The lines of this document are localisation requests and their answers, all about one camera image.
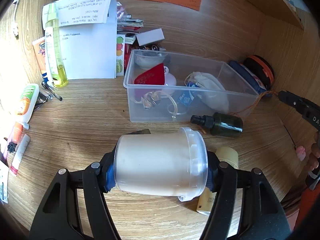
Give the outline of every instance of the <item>blue packet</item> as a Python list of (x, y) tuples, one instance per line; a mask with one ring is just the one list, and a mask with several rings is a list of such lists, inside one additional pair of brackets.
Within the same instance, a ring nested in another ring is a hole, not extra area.
[[(188, 82), (187, 87), (199, 87), (196, 84), (192, 83), (192, 82)], [(186, 107), (189, 107), (193, 101), (193, 99), (195, 99), (195, 97), (198, 95), (198, 92), (196, 91), (184, 91), (181, 96), (179, 96), (178, 98), (178, 102), (185, 105)]]

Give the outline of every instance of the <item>pink pom pom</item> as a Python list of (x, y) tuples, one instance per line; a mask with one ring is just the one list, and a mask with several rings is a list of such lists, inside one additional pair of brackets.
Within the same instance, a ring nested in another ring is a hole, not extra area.
[(296, 154), (298, 159), (302, 162), (306, 157), (306, 149), (303, 146), (299, 146), (296, 148)]

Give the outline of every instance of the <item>white bowl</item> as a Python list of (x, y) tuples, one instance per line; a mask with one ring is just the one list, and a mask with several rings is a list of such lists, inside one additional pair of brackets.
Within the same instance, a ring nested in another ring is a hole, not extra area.
[(166, 56), (166, 53), (163, 52), (157, 52), (154, 54), (154, 56), (143, 56), (136, 54), (135, 63), (139, 65), (140, 68), (149, 70), (162, 63)]

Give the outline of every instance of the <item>wooden desk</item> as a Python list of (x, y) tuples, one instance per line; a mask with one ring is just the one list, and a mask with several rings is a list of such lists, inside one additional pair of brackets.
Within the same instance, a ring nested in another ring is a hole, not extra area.
[[(81, 170), (99, 161), (118, 138), (135, 130), (151, 133), (175, 132), (190, 123), (132, 123), (123, 78), (114, 80), (71, 80), (54, 99), (34, 112), (27, 134), (31, 142), (17, 177), (9, 174), (9, 211), (26, 228), (56, 172), (65, 167)], [(244, 123), (238, 139), (203, 135), (207, 148), (226, 145), (239, 153), (243, 170), (262, 169), (276, 195), (282, 199), (300, 174), (302, 165), (295, 157), (292, 141), (271, 104), (260, 102)], [(198, 239), (207, 217), (196, 212), (198, 198), (179, 202), (176, 197), (159, 197), (121, 192), (105, 195), (113, 221), (123, 239)], [(79, 205), (84, 232), (91, 233), (83, 192)], [(240, 215), (238, 194), (230, 234), (236, 233)]]

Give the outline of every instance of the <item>clear spray bottle with yellow liquid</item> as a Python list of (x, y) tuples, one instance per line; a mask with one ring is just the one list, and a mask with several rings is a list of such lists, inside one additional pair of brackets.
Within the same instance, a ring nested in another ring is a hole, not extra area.
[(53, 83), (57, 87), (64, 87), (68, 84), (66, 70), (63, 65), (60, 35), (58, 9), (55, 3), (49, 4), (48, 20), (45, 24), (45, 44), (46, 54), (50, 67)]

